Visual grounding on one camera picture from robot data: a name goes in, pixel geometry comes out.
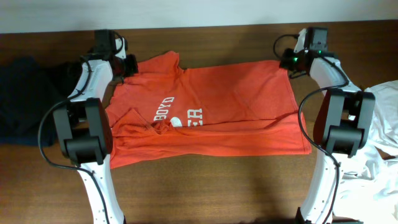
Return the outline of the red printed t-shirt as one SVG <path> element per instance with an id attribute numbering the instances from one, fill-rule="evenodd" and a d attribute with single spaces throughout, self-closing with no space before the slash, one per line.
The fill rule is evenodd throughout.
<path id="1" fill-rule="evenodd" d="M 186 154 L 311 152 L 287 72 L 275 60 L 182 69 L 167 52 L 139 63 L 106 109 L 112 168 Z"/>

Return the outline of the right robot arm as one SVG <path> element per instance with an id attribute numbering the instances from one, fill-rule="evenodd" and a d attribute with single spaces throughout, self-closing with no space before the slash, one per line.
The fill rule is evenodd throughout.
<path id="1" fill-rule="evenodd" d="M 376 99 L 348 78 L 341 62 L 328 50 L 326 28 L 308 27 L 293 38 L 297 43 L 279 56 L 280 67 L 291 71 L 294 78 L 308 75 L 319 86 L 299 107 L 317 93 L 324 96 L 313 135 L 302 131 L 309 143 L 318 149 L 318 154 L 309 193 L 297 209 L 294 222 L 332 223 L 343 167 L 368 140 Z"/>

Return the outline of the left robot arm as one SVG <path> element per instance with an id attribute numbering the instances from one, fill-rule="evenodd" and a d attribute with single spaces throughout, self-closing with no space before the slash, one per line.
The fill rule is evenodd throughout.
<path id="1" fill-rule="evenodd" d="M 115 79 L 138 72 L 127 41 L 113 30 L 95 31 L 94 47 L 82 57 L 81 75 L 62 106 L 51 113 L 61 152 L 85 186 L 94 223 L 125 223 L 110 171 L 113 137 L 103 98 Z"/>

